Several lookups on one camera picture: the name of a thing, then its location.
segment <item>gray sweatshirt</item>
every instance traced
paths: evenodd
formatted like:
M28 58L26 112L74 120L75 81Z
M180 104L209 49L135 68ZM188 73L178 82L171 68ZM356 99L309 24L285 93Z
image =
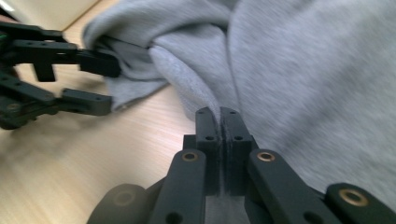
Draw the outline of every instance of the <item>gray sweatshirt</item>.
M309 186L351 183L396 210L394 0L124 0L84 41L120 60L114 109L170 83L189 118L238 110Z

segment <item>bolt hole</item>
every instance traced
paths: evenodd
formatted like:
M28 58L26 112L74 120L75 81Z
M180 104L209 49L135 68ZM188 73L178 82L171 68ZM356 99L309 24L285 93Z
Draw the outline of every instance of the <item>bolt hole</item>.
M134 201L135 196L134 191L122 191L114 197L113 202L117 206L126 206Z
M323 219L312 212L305 212L304 218L309 224L323 224Z
M355 206L363 207L369 203L363 194L354 189L341 189L339 194L344 201Z
M166 224L180 224L183 217L178 213L170 213L166 216Z
M261 152L261 153L257 154L257 158L259 158L259 160L261 160L261 161L274 161L275 160L275 156L268 152Z
M198 155L192 152L188 152L183 154L183 161L196 161L198 159Z
M18 105L18 104L11 104L11 105L7 106L7 109L8 110L15 110L15 109L18 109L19 107L20 107L20 105Z

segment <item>cloth fold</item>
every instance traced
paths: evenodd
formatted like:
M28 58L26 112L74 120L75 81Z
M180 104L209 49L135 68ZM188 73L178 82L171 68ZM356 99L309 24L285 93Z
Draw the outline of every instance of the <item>cloth fold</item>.
M124 0L84 42L120 60L121 77L106 79L114 109L170 83L189 118L238 110L309 186L349 182L396 210L395 11L393 0Z

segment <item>wooden surface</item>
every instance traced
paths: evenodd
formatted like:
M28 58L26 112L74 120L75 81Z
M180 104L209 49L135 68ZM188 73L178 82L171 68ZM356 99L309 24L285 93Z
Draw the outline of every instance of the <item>wooden surface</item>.
M93 6L98 0L2 0L12 10L7 12L18 21L45 29L60 30Z
M64 31L66 38L80 45L84 25L115 2L99 2ZM19 71L49 91L106 93L101 77L74 65L57 65L56 83L35 82L29 65ZM171 87L106 117L61 112L16 131L0 130L0 223L86 223L111 188L147 188L165 176L188 133L194 123Z

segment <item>gray hoodie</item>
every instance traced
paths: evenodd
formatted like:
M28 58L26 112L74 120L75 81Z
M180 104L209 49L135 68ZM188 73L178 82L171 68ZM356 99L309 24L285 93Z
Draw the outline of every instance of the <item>gray hoodie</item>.
M120 60L114 109L170 83L189 118L238 110L309 186L348 182L396 210L394 0L125 0L84 40Z

